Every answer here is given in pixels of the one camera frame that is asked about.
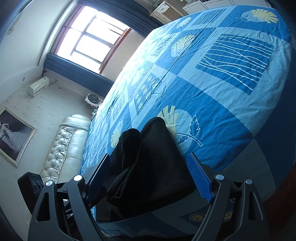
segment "window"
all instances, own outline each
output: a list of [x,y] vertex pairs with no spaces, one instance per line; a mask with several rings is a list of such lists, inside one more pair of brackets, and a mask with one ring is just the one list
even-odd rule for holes
[[130,30],[105,13],[78,5],[60,30],[52,53],[100,74]]

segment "metal screw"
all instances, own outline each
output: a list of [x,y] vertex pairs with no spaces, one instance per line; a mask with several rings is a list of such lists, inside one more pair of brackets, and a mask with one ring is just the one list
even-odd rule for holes
[[77,175],[74,177],[74,181],[78,182],[82,179],[82,176],[81,175]]
[[251,184],[253,184],[253,181],[251,179],[246,179],[246,184],[251,185]]
[[221,174],[216,175],[216,179],[222,181],[224,179],[224,176]]
[[47,181],[47,182],[45,183],[46,186],[50,186],[50,185],[52,185],[52,184],[53,184],[53,181],[52,181],[52,180],[49,180],[49,181]]

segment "striped pattern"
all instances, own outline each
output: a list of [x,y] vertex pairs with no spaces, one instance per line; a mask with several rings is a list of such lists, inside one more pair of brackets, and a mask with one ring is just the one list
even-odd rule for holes
[[248,95],[260,80],[274,46],[243,36],[221,35],[196,66]]
[[205,23],[213,23],[221,14],[226,10],[226,8],[217,9],[213,11],[205,12],[201,17],[193,23],[193,25],[200,25]]

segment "fan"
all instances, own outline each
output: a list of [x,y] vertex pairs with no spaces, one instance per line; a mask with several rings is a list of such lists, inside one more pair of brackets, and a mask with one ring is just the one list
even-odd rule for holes
[[90,95],[88,95],[87,98],[93,104],[98,104],[99,103],[99,98],[96,95],[90,94]]

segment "blue curtain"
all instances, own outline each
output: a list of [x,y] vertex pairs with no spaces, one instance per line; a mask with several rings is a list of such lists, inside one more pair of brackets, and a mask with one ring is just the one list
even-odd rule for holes
[[157,19],[150,17],[148,10],[133,0],[79,0],[78,3],[116,18],[144,38],[153,29],[163,25]]
[[104,98],[113,85],[111,80],[52,53],[47,54],[43,67],[76,82]]

